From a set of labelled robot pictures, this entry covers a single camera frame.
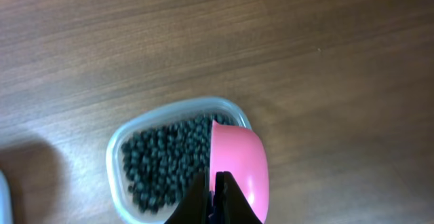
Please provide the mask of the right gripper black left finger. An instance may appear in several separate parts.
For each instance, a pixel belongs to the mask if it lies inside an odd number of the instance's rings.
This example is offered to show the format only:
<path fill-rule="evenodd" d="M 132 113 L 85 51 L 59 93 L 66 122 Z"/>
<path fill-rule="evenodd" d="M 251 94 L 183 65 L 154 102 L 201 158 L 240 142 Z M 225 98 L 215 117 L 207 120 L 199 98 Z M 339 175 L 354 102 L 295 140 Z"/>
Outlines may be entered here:
<path fill-rule="evenodd" d="M 177 205 L 165 224 L 206 224 L 208 223 L 208 198 L 210 174 L 205 169 L 198 173 L 186 196 Z"/>

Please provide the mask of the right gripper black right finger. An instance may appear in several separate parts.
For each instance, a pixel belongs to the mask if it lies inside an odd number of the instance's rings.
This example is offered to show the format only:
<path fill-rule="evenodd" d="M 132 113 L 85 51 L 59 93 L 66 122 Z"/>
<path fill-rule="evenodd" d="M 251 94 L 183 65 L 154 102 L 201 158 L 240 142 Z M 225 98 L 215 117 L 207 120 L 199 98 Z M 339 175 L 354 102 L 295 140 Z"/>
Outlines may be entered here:
<path fill-rule="evenodd" d="M 230 172 L 216 173 L 213 223 L 262 224 Z"/>

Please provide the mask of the pink scoop with blue handle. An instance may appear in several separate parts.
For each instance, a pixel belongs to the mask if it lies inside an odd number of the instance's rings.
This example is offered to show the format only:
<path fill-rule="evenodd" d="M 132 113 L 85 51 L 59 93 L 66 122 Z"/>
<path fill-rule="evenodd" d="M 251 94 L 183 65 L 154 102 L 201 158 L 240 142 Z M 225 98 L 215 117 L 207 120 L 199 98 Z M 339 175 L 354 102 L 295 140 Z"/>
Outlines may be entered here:
<path fill-rule="evenodd" d="M 269 209 L 269 171 L 260 138 L 249 128 L 213 122 L 210 173 L 230 172 L 254 215 L 264 223 Z"/>

